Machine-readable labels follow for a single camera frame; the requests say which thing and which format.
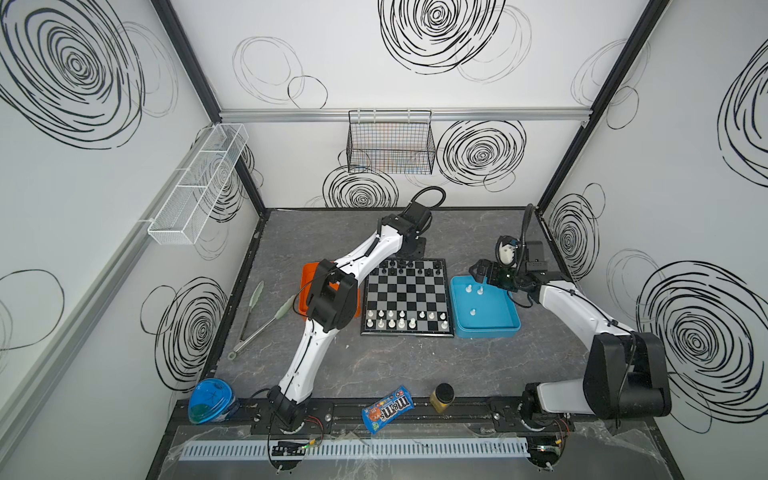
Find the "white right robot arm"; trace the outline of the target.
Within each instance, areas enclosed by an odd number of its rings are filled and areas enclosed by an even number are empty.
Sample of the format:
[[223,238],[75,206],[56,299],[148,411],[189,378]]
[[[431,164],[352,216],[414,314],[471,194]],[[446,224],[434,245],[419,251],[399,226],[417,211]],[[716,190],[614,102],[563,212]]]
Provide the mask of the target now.
[[524,293],[531,305],[557,316],[588,348],[581,378],[526,385],[519,412],[527,427],[541,430],[537,418],[543,415],[616,421],[669,415],[672,394],[662,341],[608,315],[568,275],[535,259],[537,252],[536,242],[502,236],[495,259],[481,259],[469,268],[479,283]]

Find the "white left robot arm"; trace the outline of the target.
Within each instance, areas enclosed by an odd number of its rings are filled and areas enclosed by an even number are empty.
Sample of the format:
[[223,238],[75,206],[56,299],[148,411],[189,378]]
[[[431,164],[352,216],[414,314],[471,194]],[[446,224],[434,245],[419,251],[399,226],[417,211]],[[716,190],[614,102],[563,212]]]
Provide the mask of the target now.
[[322,260],[309,284],[303,334],[291,364],[267,395],[281,427],[301,428],[308,399],[327,350],[335,336],[354,318],[360,284],[383,260],[403,249],[413,250],[431,224],[431,210],[416,202],[379,220],[360,245],[334,261]]

